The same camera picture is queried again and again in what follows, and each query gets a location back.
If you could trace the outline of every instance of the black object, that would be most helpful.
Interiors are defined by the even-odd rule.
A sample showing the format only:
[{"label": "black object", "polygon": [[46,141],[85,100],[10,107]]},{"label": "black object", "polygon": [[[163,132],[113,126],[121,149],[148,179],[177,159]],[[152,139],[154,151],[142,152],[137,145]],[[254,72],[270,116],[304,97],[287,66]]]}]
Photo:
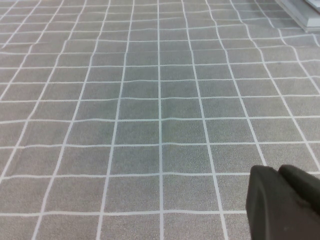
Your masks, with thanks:
[{"label": "black object", "polygon": [[252,240],[320,240],[320,180],[292,165],[255,165],[246,213]]}]

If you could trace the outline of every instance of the black plastic part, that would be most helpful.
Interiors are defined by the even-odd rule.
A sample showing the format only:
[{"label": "black plastic part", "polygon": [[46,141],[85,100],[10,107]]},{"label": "black plastic part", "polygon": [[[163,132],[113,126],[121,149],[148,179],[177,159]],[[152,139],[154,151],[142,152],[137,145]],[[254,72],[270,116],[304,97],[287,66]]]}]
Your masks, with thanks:
[{"label": "black plastic part", "polygon": [[320,216],[320,179],[292,165],[282,165],[278,172]]},{"label": "black plastic part", "polygon": [[253,240],[320,239],[320,216],[271,167],[251,168],[246,211]]}]

